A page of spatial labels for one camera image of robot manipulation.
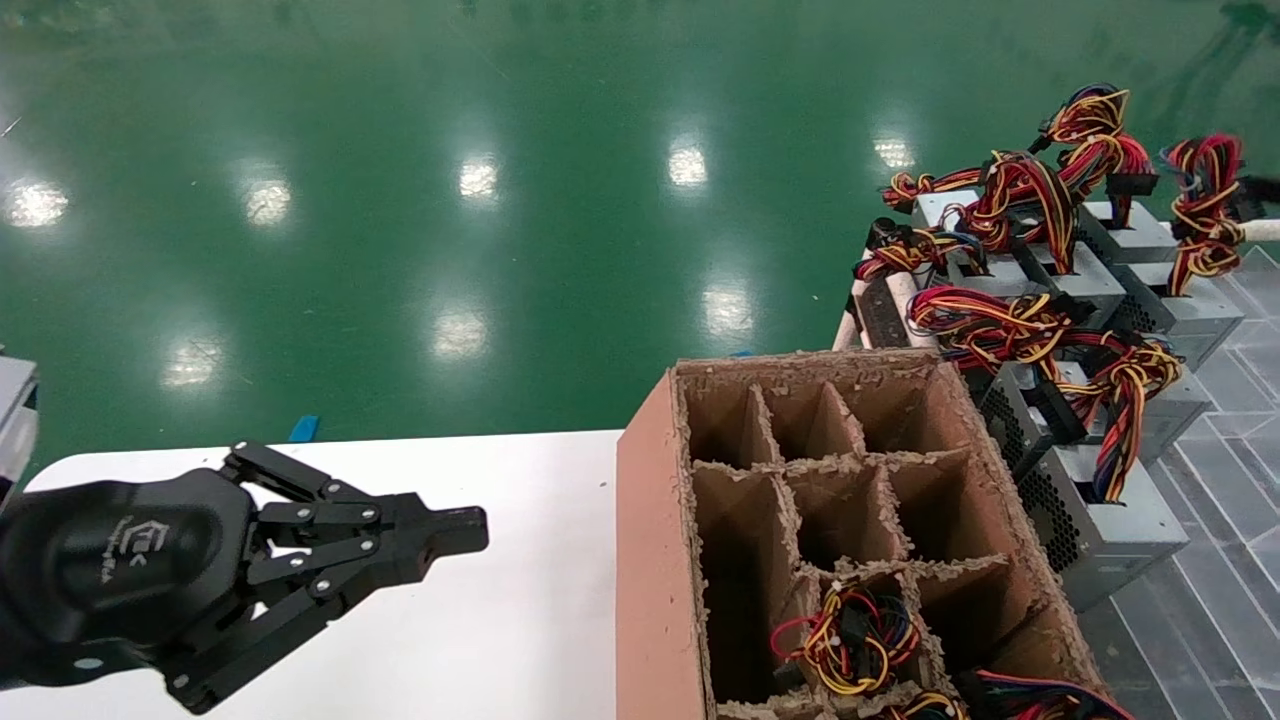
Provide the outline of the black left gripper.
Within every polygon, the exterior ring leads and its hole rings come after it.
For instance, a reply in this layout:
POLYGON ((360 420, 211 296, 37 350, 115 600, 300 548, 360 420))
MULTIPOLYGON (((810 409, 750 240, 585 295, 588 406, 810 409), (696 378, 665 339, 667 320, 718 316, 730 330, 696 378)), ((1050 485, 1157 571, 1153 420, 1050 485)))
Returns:
POLYGON ((420 583, 433 557, 489 546, 479 506, 370 495, 265 445, 233 446, 221 475, 10 495, 3 688, 152 667, 179 705, 206 714, 371 593, 420 583), (283 501, 256 512, 239 486, 283 501), (278 547, 312 550, 242 570, 259 550, 255 514, 278 547))

